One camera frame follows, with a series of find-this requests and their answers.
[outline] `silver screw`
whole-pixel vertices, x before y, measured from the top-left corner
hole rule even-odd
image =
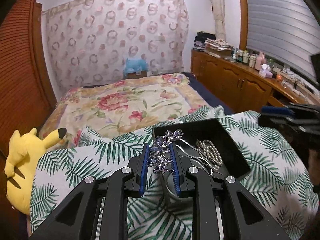
[[[227,182],[229,182],[229,183],[234,183],[234,182],[236,182],[236,178],[233,177],[233,176],[228,176],[228,177],[226,178],[226,180],[227,180]]]
[[[190,167],[189,168],[189,172],[191,172],[191,173],[197,173],[199,170],[198,170],[198,168],[197,167]]]
[[[88,184],[92,183],[93,181],[94,181],[94,178],[92,176],[88,176],[84,179],[84,182]]]
[[[121,172],[124,173],[124,174],[130,173],[131,172],[131,168],[124,167],[124,168],[122,168]]]

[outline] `gray roller blind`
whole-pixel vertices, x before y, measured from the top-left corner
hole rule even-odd
[[[248,0],[249,49],[263,51],[312,80],[320,26],[303,0]]]

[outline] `black box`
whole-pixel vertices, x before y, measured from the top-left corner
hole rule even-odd
[[[196,140],[210,140],[219,151],[223,166],[220,167],[218,173],[214,173],[217,178],[225,178],[226,176],[233,176],[238,180],[243,179],[250,172],[250,167],[236,143],[223,128],[217,119],[206,119],[197,122],[177,123],[168,126],[161,126],[153,128],[153,136],[164,136],[165,131],[170,130],[174,132],[180,128],[183,132],[182,139],[186,140],[189,144],[196,147]],[[177,140],[177,145],[180,145],[188,154],[199,156],[198,152],[190,148],[184,142]]]

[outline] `yellow plush toy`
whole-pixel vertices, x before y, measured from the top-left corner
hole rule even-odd
[[[20,212],[29,215],[32,183],[39,159],[66,133],[66,128],[60,128],[41,140],[36,136],[36,128],[33,128],[22,136],[16,130],[11,136],[9,154],[4,168],[8,179],[6,195],[12,206]]]

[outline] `white wall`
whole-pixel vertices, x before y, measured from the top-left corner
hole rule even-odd
[[[52,7],[73,0],[37,0],[37,2],[42,3],[42,10],[45,11]],[[227,41],[229,41],[234,46],[239,46],[240,40],[240,0],[225,0],[226,2],[226,35]],[[196,33],[199,31],[205,31],[209,33],[215,33],[214,19],[211,11],[210,0],[185,0],[189,13],[189,33],[188,39],[183,51],[183,64],[185,66],[185,71],[190,71],[191,63],[191,49],[193,47],[194,38]],[[42,37],[45,35],[45,22],[43,22]],[[52,83],[53,90],[57,99],[61,97],[57,82],[53,76],[53,71],[51,68],[51,63],[49,61],[49,55],[47,53],[48,48],[46,48],[46,41],[44,44],[44,54],[46,59],[46,64],[48,68],[48,73],[50,81]]]

